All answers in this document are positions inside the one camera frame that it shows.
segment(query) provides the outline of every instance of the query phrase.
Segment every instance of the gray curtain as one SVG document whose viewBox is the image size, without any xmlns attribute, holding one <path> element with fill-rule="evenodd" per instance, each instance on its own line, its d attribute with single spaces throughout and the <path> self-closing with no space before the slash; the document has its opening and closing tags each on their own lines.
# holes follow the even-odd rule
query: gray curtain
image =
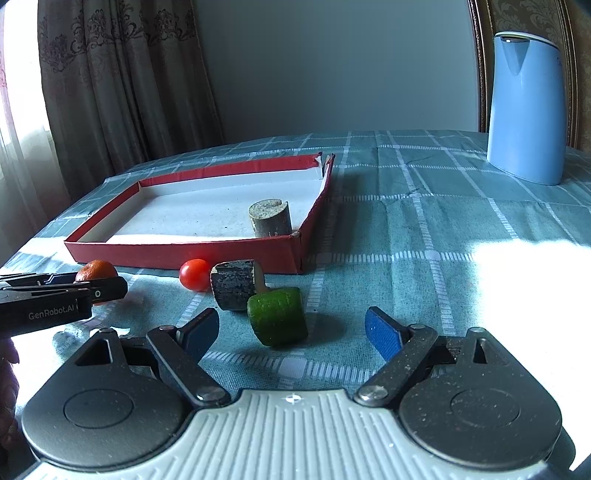
<svg viewBox="0 0 591 480">
<path fill-rule="evenodd" d="M 223 143 L 191 0 L 40 0 L 38 20 L 72 200 L 138 163 Z"/>
</svg>

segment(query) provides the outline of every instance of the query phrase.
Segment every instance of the table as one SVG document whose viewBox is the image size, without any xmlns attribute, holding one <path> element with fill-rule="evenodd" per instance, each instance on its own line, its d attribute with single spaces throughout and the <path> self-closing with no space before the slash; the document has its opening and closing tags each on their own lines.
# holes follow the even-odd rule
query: table
<svg viewBox="0 0 591 480">
<path fill-rule="evenodd" d="M 487 135 L 461 131 L 337 132 L 272 137 L 138 165 L 49 223 L 0 273 L 79 268 L 63 239 L 124 188 L 154 175 L 253 158 L 336 154 L 329 201 L 304 275 L 267 275 L 302 290 L 310 336 L 291 349 L 261 345 L 245 314 L 220 311 L 220 335 L 202 367 L 232 395 L 240 388 L 339 388 L 352 393 L 383 365 L 363 317 L 378 306 L 401 323 L 441 334 L 483 326 L 558 401 L 576 445 L 591 453 L 586 359 L 591 271 L 591 162 L 567 149 L 563 182 L 542 186 L 486 162 Z M 93 332 L 143 335 L 181 326 L 210 293 L 184 289 L 177 272 L 118 268 L 120 301 L 95 307 L 90 323 L 14 339 L 21 363 L 17 415 Z"/>
</svg>

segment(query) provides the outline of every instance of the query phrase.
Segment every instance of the sheer white curtain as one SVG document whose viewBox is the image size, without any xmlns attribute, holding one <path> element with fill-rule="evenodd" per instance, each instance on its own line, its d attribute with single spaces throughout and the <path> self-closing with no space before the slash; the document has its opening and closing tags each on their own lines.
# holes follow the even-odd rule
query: sheer white curtain
<svg viewBox="0 0 591 480">
<path fill-rule="evenodd" d="M 70 204 L 45 110 L 37 0 L 0 10 L 0 265 Z"/>
</svg>

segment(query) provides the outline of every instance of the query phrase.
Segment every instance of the red box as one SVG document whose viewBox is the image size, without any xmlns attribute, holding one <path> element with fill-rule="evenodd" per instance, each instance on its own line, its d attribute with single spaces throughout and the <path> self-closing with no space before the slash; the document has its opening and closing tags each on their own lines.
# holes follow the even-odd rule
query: red box
<svg viewBox="0 0 591 480">
<path fill-rule="evenodd" d="M 80 225 L 64 243 L 76 262 L 178 270 L 253 258 L 266 273 L 303 272 L 334 156 L 265 158 L 140 180 Z M 287 200 L 294 232 L 254 238 L 248 207 Z"/>
</svg>

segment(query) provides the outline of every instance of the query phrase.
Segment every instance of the gray wall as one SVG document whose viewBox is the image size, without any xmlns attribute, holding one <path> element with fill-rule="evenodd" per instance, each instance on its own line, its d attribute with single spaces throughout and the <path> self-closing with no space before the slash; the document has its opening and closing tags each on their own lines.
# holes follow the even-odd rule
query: gray wall
<svg viewBox="0 0 591 480">
<path fill-rule="evenodd" d="M 478 130 L 466 0 L 194 0 L 228 143 Z"/>
</svg>

